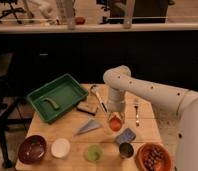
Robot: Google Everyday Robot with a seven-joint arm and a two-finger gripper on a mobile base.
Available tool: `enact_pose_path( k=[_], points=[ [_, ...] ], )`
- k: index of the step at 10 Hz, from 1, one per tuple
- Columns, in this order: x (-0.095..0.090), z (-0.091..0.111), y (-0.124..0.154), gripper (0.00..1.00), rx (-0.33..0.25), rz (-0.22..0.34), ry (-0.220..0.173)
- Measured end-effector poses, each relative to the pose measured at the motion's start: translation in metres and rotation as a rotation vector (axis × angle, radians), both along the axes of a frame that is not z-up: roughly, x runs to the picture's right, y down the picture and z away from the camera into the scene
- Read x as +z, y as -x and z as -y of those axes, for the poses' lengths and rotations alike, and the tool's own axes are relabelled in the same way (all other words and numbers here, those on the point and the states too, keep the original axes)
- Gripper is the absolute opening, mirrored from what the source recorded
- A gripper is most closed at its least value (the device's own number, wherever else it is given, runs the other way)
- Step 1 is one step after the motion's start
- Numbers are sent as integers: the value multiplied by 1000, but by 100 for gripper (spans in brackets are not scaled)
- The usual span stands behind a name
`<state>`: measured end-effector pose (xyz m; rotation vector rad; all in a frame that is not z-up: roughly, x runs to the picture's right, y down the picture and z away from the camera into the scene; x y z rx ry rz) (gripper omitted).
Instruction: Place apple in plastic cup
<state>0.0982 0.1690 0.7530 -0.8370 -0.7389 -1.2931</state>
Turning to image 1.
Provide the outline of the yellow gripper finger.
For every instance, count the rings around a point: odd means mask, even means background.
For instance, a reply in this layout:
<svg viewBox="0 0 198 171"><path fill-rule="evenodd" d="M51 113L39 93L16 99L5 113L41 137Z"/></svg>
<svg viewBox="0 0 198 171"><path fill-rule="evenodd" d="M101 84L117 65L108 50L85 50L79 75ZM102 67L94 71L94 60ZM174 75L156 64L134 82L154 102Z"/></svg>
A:
<svg viewBox="0 0 198 171"><path fill-rule="evenodd" d="M125 122L125 113L124 112L119 112L120 119L122 122Z"/></svg>
<svg viewBox="0 0 198 171"><path fill-rule="evenodd" d="M110 121L114 117L114 112L108 111L107 113L107 121Z"/></svg>

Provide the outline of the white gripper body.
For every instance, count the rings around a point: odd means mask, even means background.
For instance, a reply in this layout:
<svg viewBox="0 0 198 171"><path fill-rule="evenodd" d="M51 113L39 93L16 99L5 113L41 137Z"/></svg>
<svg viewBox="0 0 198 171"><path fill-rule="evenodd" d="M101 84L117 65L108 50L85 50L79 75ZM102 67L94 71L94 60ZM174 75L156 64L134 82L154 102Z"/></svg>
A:
<svg viewBox="0 0 198 171"><path fill-rule="evenodd" d="M107 108L109 112L124 112L125 111L125 92L110 88L108 90Z"/></svg>

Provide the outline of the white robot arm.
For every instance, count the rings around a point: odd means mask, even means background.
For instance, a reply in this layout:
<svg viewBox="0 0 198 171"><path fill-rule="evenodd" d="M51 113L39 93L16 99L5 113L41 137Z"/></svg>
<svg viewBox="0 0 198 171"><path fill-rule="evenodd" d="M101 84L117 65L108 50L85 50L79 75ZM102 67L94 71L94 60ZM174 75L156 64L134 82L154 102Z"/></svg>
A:
<svg viewBox="0 0 198 171"><path fill-rule="evenodd" d="M110 113L125 111L125 92L130 92L178 115L181 138L176 148L176 171L198 171L198 92L135 79L124 65L107 70L103 80L109 86Z"/></svg>

